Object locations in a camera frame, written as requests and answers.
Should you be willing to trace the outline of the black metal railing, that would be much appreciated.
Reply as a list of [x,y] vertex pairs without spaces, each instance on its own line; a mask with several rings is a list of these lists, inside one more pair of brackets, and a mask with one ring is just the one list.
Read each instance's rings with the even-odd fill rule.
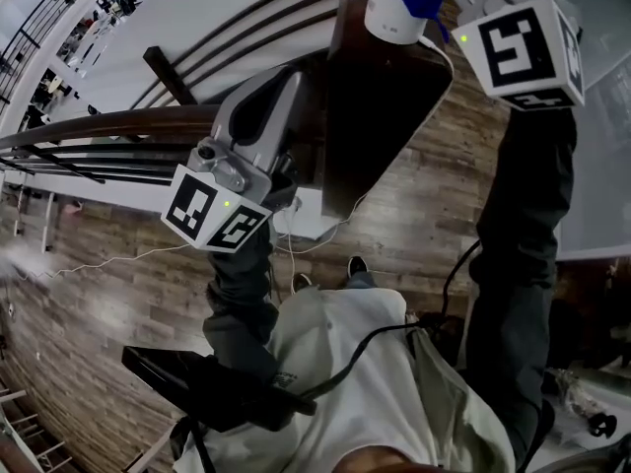
[[0,116],[11,103],[17,85],[41,43],[72,5],[64,0],[40,0],[4,46],[0,54]]

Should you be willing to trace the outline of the white framed glass panel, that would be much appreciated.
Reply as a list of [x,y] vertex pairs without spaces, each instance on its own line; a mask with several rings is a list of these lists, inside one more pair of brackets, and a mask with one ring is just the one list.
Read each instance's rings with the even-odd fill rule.
[[569,0],[582,12],[585,97],[561,261],[631,255],[631,0]]

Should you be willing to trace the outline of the person's grey trouser leg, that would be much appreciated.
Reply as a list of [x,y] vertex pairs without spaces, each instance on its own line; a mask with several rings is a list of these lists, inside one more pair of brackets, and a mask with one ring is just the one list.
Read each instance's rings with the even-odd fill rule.
[[373,275],[368,271],[358,271],[351,275],[346,282],[346,289],[374,289],[378,285]]

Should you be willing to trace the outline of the dark wooden board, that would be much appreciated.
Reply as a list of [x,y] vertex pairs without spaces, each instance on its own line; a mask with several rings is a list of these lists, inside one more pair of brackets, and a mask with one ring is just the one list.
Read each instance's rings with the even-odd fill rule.
[[316,412],[315,402],[226,368],[213,355],[126,346],[121,361],[183,413],[217,432],[244,424],[278,432],[295,414]]

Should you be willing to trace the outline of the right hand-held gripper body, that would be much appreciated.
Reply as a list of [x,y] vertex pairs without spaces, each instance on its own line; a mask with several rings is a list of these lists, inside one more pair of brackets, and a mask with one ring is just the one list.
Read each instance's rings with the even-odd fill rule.
[[455,0],[452,35],[484,93],[518,110],[585,102],[581,12],[567,0]]

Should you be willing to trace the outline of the person's white shirt torso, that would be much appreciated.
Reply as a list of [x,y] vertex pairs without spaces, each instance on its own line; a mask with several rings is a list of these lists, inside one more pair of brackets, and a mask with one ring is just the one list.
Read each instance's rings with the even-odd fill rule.
[[299,394],[349,374],[278,432],[207,432],[216,472],[332,473],[347,454],[382,446],[459,473],[515,473],[498,417],[405,319],[402,295],[387,289],[309,288],[283,302],[269,343],[277,382]]

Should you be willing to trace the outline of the white camera with black dome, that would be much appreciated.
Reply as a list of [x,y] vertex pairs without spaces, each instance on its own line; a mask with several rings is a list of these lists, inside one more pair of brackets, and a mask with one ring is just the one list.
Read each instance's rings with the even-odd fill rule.
[[368,0],[364,24],[383,41],[409,45],[419,40],[427,19],[413,17],[403,0]]

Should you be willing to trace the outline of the wooden rack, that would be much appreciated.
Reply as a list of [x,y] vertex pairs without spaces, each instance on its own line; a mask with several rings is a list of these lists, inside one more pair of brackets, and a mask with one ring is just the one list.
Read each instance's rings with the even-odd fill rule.
[[26,396],[24,389],[13,391],[0,383],[0,436],[9,439],[37,473],[71,473],[73,457],[65,441],[49,435],[38,413],[24,412],[20,403]]

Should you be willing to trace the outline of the dark wooden beam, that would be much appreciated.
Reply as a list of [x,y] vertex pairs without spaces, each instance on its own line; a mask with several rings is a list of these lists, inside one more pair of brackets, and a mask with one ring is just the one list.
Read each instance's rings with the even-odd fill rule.
[[143,55],[144,61],[156,75],[167,91],[180,105],[196,105],[197,100],[183,82],[175,67],[159,46],[148,47]]

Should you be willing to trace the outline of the dark wooden newel post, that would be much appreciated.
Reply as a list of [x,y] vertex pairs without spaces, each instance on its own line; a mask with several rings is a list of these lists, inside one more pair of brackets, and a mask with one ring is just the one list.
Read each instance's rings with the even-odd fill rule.
[[339,219],[379,181],[454,76],[435,50],[370,34],[366,7],[340,3],[326,60],[322,211]]

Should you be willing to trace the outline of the person's left forearm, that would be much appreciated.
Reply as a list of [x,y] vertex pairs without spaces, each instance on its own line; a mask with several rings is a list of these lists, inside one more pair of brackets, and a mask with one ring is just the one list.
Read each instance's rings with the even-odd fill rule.
[[264,222],[234,254],[211,252],[215,277],[207,287],[212,315],[203,333],[219,363],[270,382],[278,362],[267,350],[278,310],[269,298],[270,224]]

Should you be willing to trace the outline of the dark wooden handrail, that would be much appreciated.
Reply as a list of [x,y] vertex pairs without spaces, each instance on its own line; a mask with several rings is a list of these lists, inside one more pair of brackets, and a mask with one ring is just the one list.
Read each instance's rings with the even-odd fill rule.
[[216,104],[152,107],[89,115],[0,137],[0,150],[49,141],[126,135],[201,135],[210,133]]

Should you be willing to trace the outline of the person's right forearm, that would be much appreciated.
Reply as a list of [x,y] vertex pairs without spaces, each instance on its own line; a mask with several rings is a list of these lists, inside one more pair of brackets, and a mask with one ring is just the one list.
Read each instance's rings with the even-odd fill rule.
[[577,127],[569,108],[511,113],[485,207],[478,286],[466,341],[467,381],[504,426],[516,464],[541,418],[556,282],[554,231],[570,208]]

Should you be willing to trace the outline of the black balustrade bars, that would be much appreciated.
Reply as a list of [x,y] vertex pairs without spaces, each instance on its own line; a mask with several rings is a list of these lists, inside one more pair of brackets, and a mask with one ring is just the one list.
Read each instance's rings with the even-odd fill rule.
[[168,185],[191,147],[174,143],[104,143],[0,150],[0,171]]

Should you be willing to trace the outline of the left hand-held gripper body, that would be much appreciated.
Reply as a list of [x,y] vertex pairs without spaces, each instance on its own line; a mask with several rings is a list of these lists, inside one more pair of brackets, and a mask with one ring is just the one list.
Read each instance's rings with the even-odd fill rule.
[[307,92],[304,73],[281,65],[230,93],[210,135],[176,168],[162,222],[196,249],[240,250],[294,199],[287,139],[301,122]]

